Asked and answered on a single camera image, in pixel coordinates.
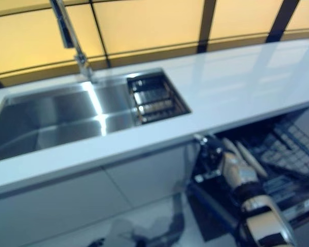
dishwasher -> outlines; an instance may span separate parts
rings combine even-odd
[[[206,138],[215,138],[220,142],[229,140],[236,146],[246,148],[265,170],[266,176],[258,175],[260,184],[264,193],[279,207],[283,218],[296,231],[309,223],[309,109],[254,122]],[[242,213],[235,193],[227,188],[227,183],[222,182],[219,169],[210,169],[209,172],[202,164],[206,155],[200,149],[192,181],[210,195],[212,203],[219,202],[219,206],[226,209],[228,221],[233,218],[240,223]],[[213,208],[208,210],[202,196],[196,196],[194,190],[189,191],[188,200],[204,241],[234,231],[224,226],[208,231],[212,229],[210,225],[224,224],[215,217]]]

kitchen sink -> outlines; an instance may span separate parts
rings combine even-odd
[[[7,97],[0,160],[189,112],[161,69]]]

faucet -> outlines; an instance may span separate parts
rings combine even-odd
[[[80,73],[86,76],[91,82],[93,82],[93,71],[89,65],[85,53],[81,50],[76,33],[67,14],[63,0],[49,0],[51,7],[57,18],[58,26],[63,39],[65,48],[75,48],[77,54],[74,58],[77,60]]]

dish rack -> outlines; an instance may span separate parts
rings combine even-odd
[[[293,227],[309,220],[309,136],[279,116],[216,134],[240,141],[269,174],[261,179]]]
[[[190,112],[163,72],[129,78],[128,88],[139,125]]]

cabinet door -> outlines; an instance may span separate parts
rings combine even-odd
[[[133,206],[180,192],[188,181],[198,153],[186,144],[106,168]]]
[[[130,209],[103,170],[0,200],[0,247],[20,246]]]

